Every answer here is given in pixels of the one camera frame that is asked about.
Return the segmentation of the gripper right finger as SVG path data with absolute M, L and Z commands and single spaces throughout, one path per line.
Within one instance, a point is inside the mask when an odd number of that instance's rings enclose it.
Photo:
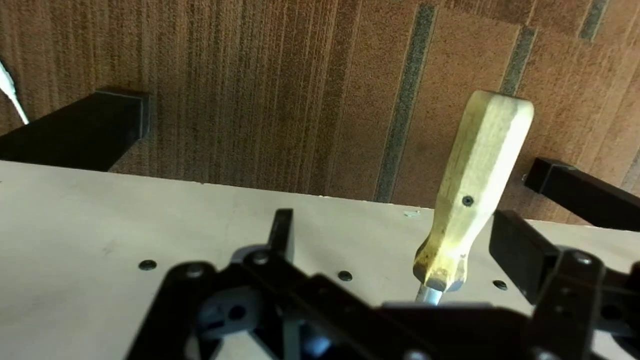
M 489 253 L 533 306 L 523 336 L 535 360 L 605 360 L 595 332 L 640 360 L 640 260 L 627 273 L 596 255 L 560 246 L 512 210 L 497 210 Z

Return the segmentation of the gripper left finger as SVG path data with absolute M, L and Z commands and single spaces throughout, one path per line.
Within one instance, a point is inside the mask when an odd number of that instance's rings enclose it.
M 192 261 L 167 271 L 125 360 L 221 360 L 247 334 L 270 360 L 401 360 L 397 323 L 292 262 L 294 212 L 275 212 L 266 244 L 221 270 Z

